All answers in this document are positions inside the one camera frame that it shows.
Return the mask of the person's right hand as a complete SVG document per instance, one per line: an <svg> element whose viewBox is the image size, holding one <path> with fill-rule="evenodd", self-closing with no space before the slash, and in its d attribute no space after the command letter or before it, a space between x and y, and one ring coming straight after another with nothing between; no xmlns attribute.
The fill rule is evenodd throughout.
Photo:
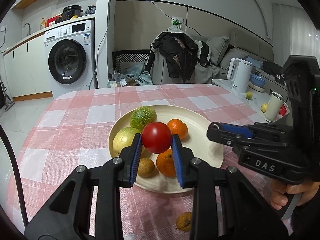
<svg viewBox="0 0 320 240"><path fill-rule="evenodd" d="M276 210L280 210L288 202L288 198L285 196L285 194L302 194L300 200L298 201L298 206L310 201L316 195L319 189L319 182L305 180L299 185L290 185L273 179L271 181L271 187L271 206Z"/></svg>

